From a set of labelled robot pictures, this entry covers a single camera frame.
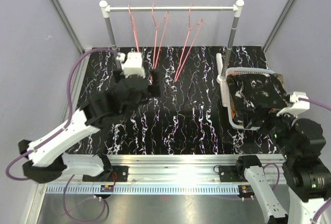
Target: black marble table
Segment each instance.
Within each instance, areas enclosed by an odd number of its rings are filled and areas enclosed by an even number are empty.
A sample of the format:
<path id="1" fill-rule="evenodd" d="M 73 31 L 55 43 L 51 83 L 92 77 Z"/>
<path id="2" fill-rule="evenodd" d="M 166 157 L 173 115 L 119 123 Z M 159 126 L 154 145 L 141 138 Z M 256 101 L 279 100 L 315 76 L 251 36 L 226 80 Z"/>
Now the black marble table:
<path id="1" fill-rule="evenodd" d="M 121 52 L 133 51 L 121 48 Z M 153 48 L 141 48 L 146 73 Z M 158 63 L 161 97 L 138 109 L 132 118 L 83 139 L 71 154 L 260 154 L 275 153 L 268 136 L 235 130 L 227 109 L 221 106 L 216 82 L 216 53 L 225 47 L 193 47 L 178 81 L 174 82 L 182 47 L 161 49 Z M 261 47 L 234 47 L 231 67 L 268 68 Z M 78 106 L 89 96 L 114 85 L 113 56 L 92 54 L 85 73 Z"/>

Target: white plastic basket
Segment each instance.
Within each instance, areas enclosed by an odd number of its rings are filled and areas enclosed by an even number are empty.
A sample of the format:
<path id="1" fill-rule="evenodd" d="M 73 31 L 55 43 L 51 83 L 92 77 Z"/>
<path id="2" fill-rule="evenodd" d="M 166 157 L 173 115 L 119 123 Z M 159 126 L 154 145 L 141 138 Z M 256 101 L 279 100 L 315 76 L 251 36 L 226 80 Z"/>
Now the white plastic basket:
<path id="1" fill-rule="evenodd" d="M 260 68 L 247 68 L 247 67 L 234 67 L 234 68 L 228 68 L 225 72 L 225 78 L 228 77 L 229 74 L 274 74 L 275 72 L 273 70 L 267 70 L 267 69 L 260 69 Z M 228 99 L 228 115 L 229 115 L 229 122 L 231 126 L 235 129 L 243 129 L 243 130 L 258 130 L 260 127 L 251 127 L 249 129 L 244 128 L 241 125 L 237 125 L 232 120 L 232 114 L 231 114 L 231 102 L 230 102 L 230 90 L 229 86 L 227 84 L 227 99 Z"/>

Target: white plastic foot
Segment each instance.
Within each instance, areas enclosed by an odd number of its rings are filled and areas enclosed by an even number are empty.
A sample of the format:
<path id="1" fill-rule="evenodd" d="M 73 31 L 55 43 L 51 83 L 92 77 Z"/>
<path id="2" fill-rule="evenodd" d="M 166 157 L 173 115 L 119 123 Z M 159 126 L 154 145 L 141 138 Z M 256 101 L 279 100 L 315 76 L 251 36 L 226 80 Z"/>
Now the white plastic foot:
<path id="1" fill-rule="evenodd" d="M 216 54 L 216 64 L 217 64 L 217 82 L 221 88 L 221 97 L 222 97 L 222 105 L 224 107 L 228 107 L 228 99 L 227 99 L 227 82 L 226 77 L 221 76 L 222 68 L 223 68 L 223 61 L 222 61 L 222 54 Z"/>

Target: gray pole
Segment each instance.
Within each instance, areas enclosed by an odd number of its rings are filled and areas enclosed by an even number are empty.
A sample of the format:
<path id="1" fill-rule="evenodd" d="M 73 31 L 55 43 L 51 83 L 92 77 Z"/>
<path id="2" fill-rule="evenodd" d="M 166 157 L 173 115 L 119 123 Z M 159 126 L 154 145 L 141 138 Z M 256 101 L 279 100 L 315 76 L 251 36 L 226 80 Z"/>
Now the gray pole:
<path id="1" fill-rule="evenodd" d="M 106 7 L 108 6 L 108 3 L 106 1 L 101 1 L 99 3 L 99 6 L 101 8 L 102 15 L 103 15 L 104 21 L 106 23 L 111 48 L 114 51 L 114 58 L 115 58 L 116 68 L 117 69 L 122 69 L 121 62 L 116 59 L 117 53 L 118 53 L 118 47 L 117 47 L 116 42 L 115 42 L 115 37 L 114 37 L 114 33 L 113 33 L 112 24 L 110 22 L 109 13 L 106 12 Z"/>
<path id="2" fill-rule="evenodd" d="M 221 77 L 225 77 L 225 72 L 226 72 L 226 70 L 228 68 L 228 65 L 229 65 L 229 60 L 230 60 L 230 56 L 231 56 L 231 52 L 232 52 L 232 45 L 233 45 L 233 41 L 234 41 L 234 36 L 236 34 L 238 21 L 239 21 L 240 15 L 242 13 L 243 6 L 244 6 L 244 1 L 243 0 L 237 0 L 236 1 L 236 7 L 238 8 L 238 10 L 234 13 L 231 32 L 230 32 L 229 41 L 228 41 L 228 45 L 227 45 L 227 51 L 226 51 L 225 57 L 224 57 Z"/>

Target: white wall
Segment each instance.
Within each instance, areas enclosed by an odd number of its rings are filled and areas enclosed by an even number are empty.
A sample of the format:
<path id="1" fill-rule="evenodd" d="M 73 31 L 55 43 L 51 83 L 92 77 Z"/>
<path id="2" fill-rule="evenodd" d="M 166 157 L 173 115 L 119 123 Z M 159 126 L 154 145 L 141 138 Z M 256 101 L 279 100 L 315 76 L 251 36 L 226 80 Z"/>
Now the white wall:
<path id="1" fill-rule="evenodd" d="M 272 70 L 284 74 L 287 91 L 331 105 L 331 9 L 328 0 L 297 0 L 267 50 Z M 322 124 L 322 161 L 331 170 L 331 113 L 311 106 L 304 117 Z"/>
<path id="2" fill-rule="evenodd" d="M 109 46 L 104 19 L 99 8 L 100 0 L 59 0 L 74 31 L 84 48 Z M 236 0 L 106 0 L 113 6 L 156 5 L 223 5 L 232 6 Z M 261 46 L 265 43 L 287 0 L 244 0 L 236 45 Z M 150 12 L 136 13 L 140 46 L 154 45 L 154 25 Z M 203 18 L 204 24 L 196 46 L 226 45 L 231 29 L 231 12 L 193 12 L 192 22 Z M 134 38 L 127 12 L 111 16 L 116 42 L 120 47 L 133 47 Z M 164 46 L 183 46 L 187 35 L 187 13 L 171 12 Z"/>
<path id="3" fill-rule="evenodd" d="M 0 222 L 17 224 L 33 184 L 8 179 L 5 167 L 19 155 L 19 141 L 59 125 L 78 52 L 49 0 L 0 0 L 0 6 Z M 19 165 L 11 172 L 23 176 Z"/>

